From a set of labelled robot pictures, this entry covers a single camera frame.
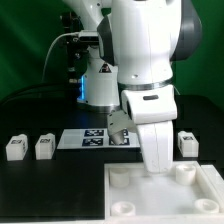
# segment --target black tabletop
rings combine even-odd
[[[174,160],[213,164],[223,175],[224,113],[207,98],[177,96]],[[53,133],[58,143],[64,129],[106,128],[106,115],[80,110],[58,99],[18,99],[0,110],[0,222],[104,219],[104,164],[141,162],[140,150],[56,150],[52,160],[36,161],[40,135]],[[179,131],[199,141],[199,158],[183,158],[176,145]],[[26,134],[25,160],[7,162],[11,136]]]

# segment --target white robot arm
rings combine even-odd
[[[101,58],[118,65],[123,109],[108,116],[109,135],[121,144],[122,130],[135,129],[146,169],[167,172],[177,117],[170,61],[189,57],[201,39],[191,0],[113,0],[98,33]]]
[[[102,8],[111,8],[112,0],[62,0],[80,16],[85,30],[96,31],[103,19]]]

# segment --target black cable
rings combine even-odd
[[[26,91],[30,91],[30,90],[34,90],[34,89],[38,89],[38,88],[42,88],[42,87],[53,87],[53,86],[61,86],[61,87],[64,87],[63,89],[60,89],[60,90],[46,90],[46,91],[35,91],[35,92],[28,92],[28,93],[24,93]],[[37,85],[32,85],[32,86],[29,86],[29,87],[25,87],[25,88],[22,88],[20,90],[16,90],[15,92],[9,94],[8,96],[6,96],[5,98],[3,98],[1,101],[0,101],[0,107],[2,107],[5,103],[7,103],[8,101],[16,98],[16,97],[20,97],[20,96],[23,96],[23,95],[29,95],[29,94],[36,94],[36,93],[45,93],[45,92],[57,92],[57,91],[68,91],[70,88],[70,86],[73,86],[73,88],[79,88],[79,84],[59,84],[59,83],[41,83],[41,84],[37,84]]]

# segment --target white cube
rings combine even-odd
[[[178,133],[178,147],[183,157],[198,157],[199,143],[191,132]]]
[[[8,161],[23,160],[28,149],[26,135],[13,136],[6,146],[6,156]]]
[[[55,136],[53,134],[41,135],[36,146],[36,159],[52,159],[55,150]]]

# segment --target circular hole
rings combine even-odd
[[[207,202],[207,201],[206,201],[206,202],[203,202],[202,206],[203,206],[203,208],[204,208],[205,210],[207,210],[207,211],[211,211],[211,210],[213,210],[213,209],[216,208],[214,204],[209,203],[209,202]]]
[[[116,173],[116,174],[128,173],[128,169],[126,169],[126,168],[113,168],[113,169],[111,169],[111,172]]]
[[[191,172],[191,171],[195,170],[195,166],[193,166],[193,165],[179,165],[179,166],[177,166],[177,168],[184,172]]]
[[[138,78],[138,75],[135,74],[135,75],[132,76],[132,78],[136,79],[136,78]]]
[[[120,212],[121,213],[128,213],[132,210],[132,207],[129,204],[122,204],[120,206]]]

